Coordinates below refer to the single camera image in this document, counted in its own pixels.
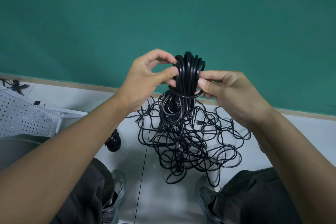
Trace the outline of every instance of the person's left hand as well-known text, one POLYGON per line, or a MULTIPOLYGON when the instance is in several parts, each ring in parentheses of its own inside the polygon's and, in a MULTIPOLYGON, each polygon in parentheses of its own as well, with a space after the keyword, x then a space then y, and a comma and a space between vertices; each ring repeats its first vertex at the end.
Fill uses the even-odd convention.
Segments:
POLYGON ((138 57, 115 96, 127 106, 129 113, 138 110, 161 83, 175 87, 173 77, 178 74, 176 67, 169 67, 159 73, 153 73, 152 69, 158 64, 176 62, 173 55, 160 49, 138 57))

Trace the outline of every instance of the person's right arm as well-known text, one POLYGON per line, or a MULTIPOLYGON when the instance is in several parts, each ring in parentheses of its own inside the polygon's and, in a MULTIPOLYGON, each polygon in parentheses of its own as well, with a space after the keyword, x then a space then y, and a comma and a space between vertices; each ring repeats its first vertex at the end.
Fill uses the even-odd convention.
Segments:
POLYGON ((203 71, 199 86, 250 129, 277 171, 303 223, 334 223, 336 167, 241 72, 203 71))

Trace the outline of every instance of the person's right shoe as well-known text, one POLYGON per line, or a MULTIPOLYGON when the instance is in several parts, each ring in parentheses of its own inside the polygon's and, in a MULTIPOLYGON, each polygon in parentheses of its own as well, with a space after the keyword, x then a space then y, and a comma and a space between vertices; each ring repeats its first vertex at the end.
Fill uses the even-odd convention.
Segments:
POLYGON ((215 198, 217 192, 213 190, 208 182, 206 176, 202 176, 196 185, 196 196, 199 205, 201 206, 204 214, 204 224, 222 224, 221 220, 210 212, 208 207, 215 198))
POLYGON ((102 224, 118 223, 118 207, 125 192, 125 180, 120 170, 113 170, 111 174, 114 179, 114 193, 116 194, 117 198, 115 199, 115 197, 113 197, 111 203, 103 209, 102 224))

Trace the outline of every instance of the hand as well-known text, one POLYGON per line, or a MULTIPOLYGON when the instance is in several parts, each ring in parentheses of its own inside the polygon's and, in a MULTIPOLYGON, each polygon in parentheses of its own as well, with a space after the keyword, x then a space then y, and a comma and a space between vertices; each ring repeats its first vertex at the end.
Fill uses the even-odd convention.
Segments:
POLYGON ((242 72, 203 71, 199 74, 199 87, 205 97, 212 96, 240 125, 251 128, 274 110, 258 93, 242 72))
POLYGON ((173 55, 159 49, 150 51, 133 61, 123 85, 115 94, 127 106, 128 113, 138 110, 161 83, 175 87, 173 77, 178 74, 176 67, 169 67, 159 73, 153 73, 152 69, 158 64, 176 62, 173 55))

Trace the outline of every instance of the pegboard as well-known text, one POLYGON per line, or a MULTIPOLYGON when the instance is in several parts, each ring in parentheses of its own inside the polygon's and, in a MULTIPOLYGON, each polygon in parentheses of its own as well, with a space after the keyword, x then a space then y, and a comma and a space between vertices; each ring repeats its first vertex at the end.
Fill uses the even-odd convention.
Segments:
POLYGON ((61 117, 20 94, 0 88, 0 138, 19 134, 53 137, 61 117))

